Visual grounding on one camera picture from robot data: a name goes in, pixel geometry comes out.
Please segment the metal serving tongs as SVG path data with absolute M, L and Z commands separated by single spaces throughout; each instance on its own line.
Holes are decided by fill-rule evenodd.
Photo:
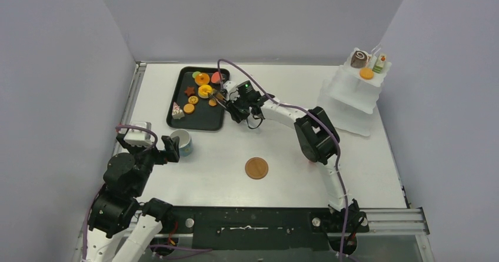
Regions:
M 217 102 L 217 105 L 220 106 L 225 106 L 225 97 L 223 96 L 222 93 L 220 93 L 217 90 L 213 90 L 212 94 L 209 96 L 209 100 L 215 100 Z

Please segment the chocolate swirl roll cake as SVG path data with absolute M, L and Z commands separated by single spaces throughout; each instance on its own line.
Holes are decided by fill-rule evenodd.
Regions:
M 356 69 L 365 68 L 371 56 L 362 50 L 355 50 L 351 56 L 350 66 Z

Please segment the orange macaron sandwich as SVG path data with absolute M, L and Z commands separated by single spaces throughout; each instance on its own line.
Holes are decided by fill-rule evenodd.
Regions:
M 359 76 L 362 79 L 371 80 L 374 77 L 374 71 L 371 68 L 361 68 L 359 70 Z

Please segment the green layered cake slice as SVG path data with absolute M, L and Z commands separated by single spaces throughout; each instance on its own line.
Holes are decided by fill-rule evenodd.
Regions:
M 377 56 L 372 71 L 376 74 L 380 74 L 383 71 L 386 62 L 387 62 L 387 55 L 384 53 L 380 53 L 379 56 Z

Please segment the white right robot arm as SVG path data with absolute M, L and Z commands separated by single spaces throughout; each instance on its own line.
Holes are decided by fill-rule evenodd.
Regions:
M 321 171 L 329 208 L 336 210 L 331 214 L 332 226 L 340 231 L 351 227 L 354 215 L 346 208 L 350 200 L 338 173 L 340 138 L 324 109 L 306 110 L 284 103 L 272 94 L 257 91 L 249 80 L 240 84 L 226 82 L 222 96 L 221 104 L 237 123 L 252 116 L 278 122 L 296 132 L 301 152 Z

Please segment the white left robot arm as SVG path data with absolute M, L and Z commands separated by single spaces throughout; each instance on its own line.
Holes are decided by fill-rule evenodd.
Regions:
M 126 151 L 108 161 L 104 184 L 87 217 L 82 239 L 82 261 L 138 261 L 160 232 L 177 227 L 170 203 L 157 198 L 140 204 L 153 167 L 178 162 L 179 137 L 163 135 L 156 141 L 130 144 L 124 133 L 118 143 Z

